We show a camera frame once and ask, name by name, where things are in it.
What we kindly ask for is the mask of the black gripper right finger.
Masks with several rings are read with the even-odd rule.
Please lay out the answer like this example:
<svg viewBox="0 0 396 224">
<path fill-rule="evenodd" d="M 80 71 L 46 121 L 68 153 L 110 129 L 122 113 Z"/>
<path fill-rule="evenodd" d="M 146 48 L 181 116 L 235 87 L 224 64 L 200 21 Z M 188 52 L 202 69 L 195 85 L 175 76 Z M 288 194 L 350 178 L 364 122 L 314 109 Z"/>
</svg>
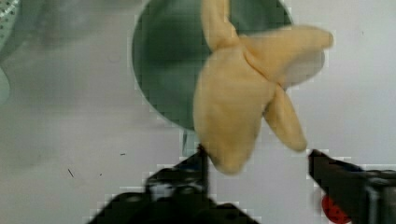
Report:
<svg viewBox="0 0 396 224">
<path fill-rule="evenodd" d="M 351 218 L 348 224 L 396 224 L 394 170 L 363 170 L 316 149 L 308 161 L 310 176 Z"/>
</svg>

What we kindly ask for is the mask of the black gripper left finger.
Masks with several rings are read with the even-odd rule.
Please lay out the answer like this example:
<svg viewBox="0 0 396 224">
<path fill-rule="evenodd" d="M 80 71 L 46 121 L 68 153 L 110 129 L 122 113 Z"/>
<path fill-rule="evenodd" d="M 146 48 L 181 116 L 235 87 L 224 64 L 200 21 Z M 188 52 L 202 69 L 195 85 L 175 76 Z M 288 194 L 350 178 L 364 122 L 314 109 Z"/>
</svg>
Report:
<svg viewBox="0 0 396 224">
<path fill-rule="evenodd" d="M 232 203 L 209 197 L 203 147 L 147 178 L 142 192 L 114 196 L 87 224 L 259 224 Z"/>
</svg>

